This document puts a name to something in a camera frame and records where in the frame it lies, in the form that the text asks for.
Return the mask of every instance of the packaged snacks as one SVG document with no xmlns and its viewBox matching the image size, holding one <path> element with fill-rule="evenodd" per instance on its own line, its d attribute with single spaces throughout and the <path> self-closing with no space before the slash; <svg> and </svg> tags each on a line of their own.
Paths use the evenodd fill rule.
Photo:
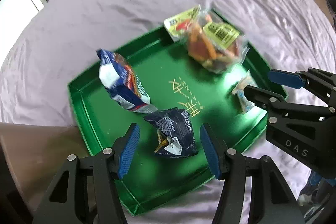
<svg viewBox="0 0 336 224">
<path fill-rule="evenodd" d="M 200 9 L 201 6 L 198 5 L 164 21 L 164 26 L 174 42 L 184 37 L 188 26 L 198 16 Z"/>
<path fill-rule="evenodd" d="M 257 86 L 249 70 L 247 74 L 243 78 L 241 78 L 241 80 L 231 92 L 233 95 L 236 94 L 238 96 L 241 110 L 243 111 L 243 113 L 250 111 L 254 107 L 254 103 L 247 100 L 244 95 L 244 88 L 246 88 L 246 86 L 248 85 L 252 85 L 255 87 Z"/>
<path fill-rule="evenodd" d="M 160 110 L 144 119 L 157 128 L 159 145 L 155 155 L 183 158 L 198 153 L 189 113 L 185 109 Z"/>
<path fill-rule="evenodd" d="M 100 49 L 99 79 L 110 97 L 122 108 L 139 113 L 153 113 L 158 109 L 151 104 L 150 97 L 132 67 L 120 54 Z"/>
<path fill-rule="evenodd" d="M 213 73 L 220 74 L 242 63 L 247 53 L 244 36 L 209 9 L 194 16 L 185 35 L 188 54 Z"/>
</svg>

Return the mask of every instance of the green tray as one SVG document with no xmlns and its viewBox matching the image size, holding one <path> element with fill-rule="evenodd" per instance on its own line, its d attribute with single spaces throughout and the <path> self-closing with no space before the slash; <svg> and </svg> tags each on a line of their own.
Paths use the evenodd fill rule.
<svg viewBox="0 0 336 224">
<path fill-rule="evenodd" d="M 69 83 L 73 110 L 91 155 L 110 147 L 132 122 L 140 126 L 140 141 L 129 172 L 116 181 L 121 202 L 132 215 L 147 212 L 190 192 L 213 178 L 200 143 L 202 123 L 209 123 L 229 147 L 246 150 L 264 131 L 267 112 L 254 107 L 245 115 L 231 90 L 247 70 L 261 88 L 287 96 L 267 78 L 269 66 L 250 45 L 242 66 L 214 75 L 192 58 L 182 42 L 173 43 L 164 27 L 129 42 L 117 50 L 134 68 L 158 109 L 187 108 L 191 114 L 199 153 L 187 159 L 164 159 L 153 155 L 158 145 L 156 129 L 143 114 L 122 109 L 102 86 L 100 63 Z"/>
</svg>

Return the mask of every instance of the blue gripper pad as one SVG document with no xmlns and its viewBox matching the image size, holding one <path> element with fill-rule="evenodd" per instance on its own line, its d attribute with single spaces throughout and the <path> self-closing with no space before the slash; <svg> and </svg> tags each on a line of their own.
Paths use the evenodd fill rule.
<svg viewBox="0 0 336 224">
<path fill-rule="evenodd" d="M 202 125 L 199 130 L 199 137 L 201 139 L 201 143 L 209 164 L 211 174 L 213 174 L 216 179 L 219 179 L 221 171 L 219 170 L 218 154 L 204 125 Z"/>
<path fill-rule="evenodd" d="M 128 173 L 135 150 L 140 139 L 140 128 L 136 125 L 125 145 L 124 150 L 120 154 L 118 177 L 122 179 Z"/>
<path fill-rule="evenodd" d="M 305 87 L 305 81 L 296 73 L 272 69 L 268 72 L 267 76 L 273 83 L 285 85 L 297 90 Z"/>
</svg>

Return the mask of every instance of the crumpled snack bag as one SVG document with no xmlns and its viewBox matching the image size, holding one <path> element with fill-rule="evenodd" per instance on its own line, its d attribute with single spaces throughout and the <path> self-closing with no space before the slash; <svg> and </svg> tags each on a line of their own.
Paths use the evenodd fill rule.
<svg viewBox="0 0 336 224">
<path fill-rule="evenodd" d="M 157 128 L 159 145 L 154 155 L 186 158 L 198 153 L 189 113 L 185 109 L 159 110 L 144 119 Z"/>
</svg>

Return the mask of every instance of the white and blue snack bag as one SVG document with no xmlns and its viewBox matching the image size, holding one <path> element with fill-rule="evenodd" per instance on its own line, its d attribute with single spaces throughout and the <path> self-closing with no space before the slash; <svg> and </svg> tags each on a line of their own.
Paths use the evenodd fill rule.
<svg viewBox="0 0 336 224">
<path fill-rule="evenodd" d="M 149 114 L 158 110 L 124 57 L 103 49 L 99 49 L 97 55 L 99 79 L 113 100 L 133 112 Z"/>
</svg>

